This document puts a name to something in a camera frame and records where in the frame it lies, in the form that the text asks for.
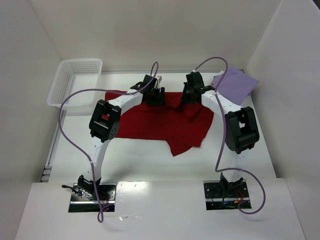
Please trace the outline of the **red t-shirt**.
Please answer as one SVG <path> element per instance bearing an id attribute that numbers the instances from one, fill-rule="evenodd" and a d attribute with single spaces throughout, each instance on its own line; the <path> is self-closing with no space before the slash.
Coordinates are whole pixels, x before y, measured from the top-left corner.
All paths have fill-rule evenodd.
<path id="1" fill-rule="evenodd" d="M 166 92 L 163 106 L 137 105 L 120 117 L 117 138 L 166 141 L 172 156 L 199 148 L 214 113 L 196 102 L 181 102 L 181 92 Z"/>

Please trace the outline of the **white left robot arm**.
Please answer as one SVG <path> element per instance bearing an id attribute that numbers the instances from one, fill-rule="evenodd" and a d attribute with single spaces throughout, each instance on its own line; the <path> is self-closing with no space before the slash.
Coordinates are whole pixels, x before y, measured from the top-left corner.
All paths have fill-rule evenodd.
<path id="1" fill-rule="evenodd" d="M 155 100 L 161 105 L 165 102 L 165 89 L 160 87 L 161 76 L 153 78 L 145 75 L 143 81 L 133 85 L 123 95 L 116 95 L 112 100 L 99 100 L 89 122 L 91 144 L 90 157 L 85 170 L 77 181 L 81 193 L 89 199 L 95 199 L 95 188 L 101 181 L 102 164 L 107 147 L 120 128 L 120 118 L 128 110 L 145 101 Z"/>

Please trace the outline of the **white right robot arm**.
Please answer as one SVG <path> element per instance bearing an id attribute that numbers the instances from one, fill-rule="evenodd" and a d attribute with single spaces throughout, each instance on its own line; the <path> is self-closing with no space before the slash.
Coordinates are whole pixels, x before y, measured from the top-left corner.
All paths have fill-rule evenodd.
<path id="1" fill-rule="evenodd" d="M 231 196 L 244 181 L 241 173 L 243 169 L 238 165 L 238 160 L 244 158 L 260 139 L 253 108 L 237 105 L 213 86 L 206 86 L 198 71 L 186 75 L 181 101 L 187 104 L 199 103 L 221 117 L 222 144 L 214 170 L 220 174 L 222 196 Z"/>

